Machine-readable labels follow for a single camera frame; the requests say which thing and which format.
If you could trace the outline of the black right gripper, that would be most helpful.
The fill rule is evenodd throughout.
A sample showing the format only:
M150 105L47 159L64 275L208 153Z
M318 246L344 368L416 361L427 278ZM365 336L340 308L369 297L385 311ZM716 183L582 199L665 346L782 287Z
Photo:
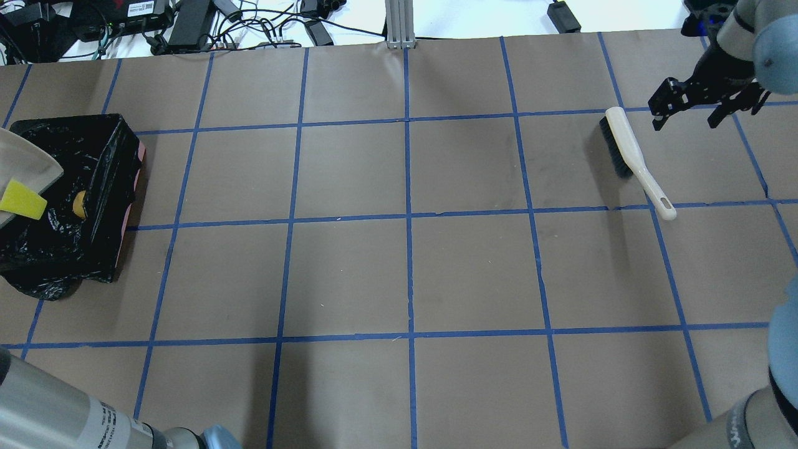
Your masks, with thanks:
M755 80L754 64L723 49L707 49L687 80L667 77L648 100L655 131L686 106L720 104L708 117L713 130L726 117L750 111L756 116L770 93Z

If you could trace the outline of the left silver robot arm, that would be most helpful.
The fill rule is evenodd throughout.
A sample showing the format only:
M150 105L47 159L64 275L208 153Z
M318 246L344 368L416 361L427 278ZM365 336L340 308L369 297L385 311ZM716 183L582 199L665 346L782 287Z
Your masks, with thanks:
M1 352L3 448L240 448L221 425L160 431L77 387Z

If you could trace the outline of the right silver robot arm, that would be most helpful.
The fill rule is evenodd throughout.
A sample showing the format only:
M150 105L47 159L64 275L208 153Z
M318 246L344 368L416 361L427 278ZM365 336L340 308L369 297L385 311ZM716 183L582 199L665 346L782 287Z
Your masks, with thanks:
M715 105L715 128L735 111L757 113L770 93L796 93L796 2L738 1L684 82L650 97L653 128L696 105ZM675 448L796 447L796 281L767 328L767 386L675 443Z

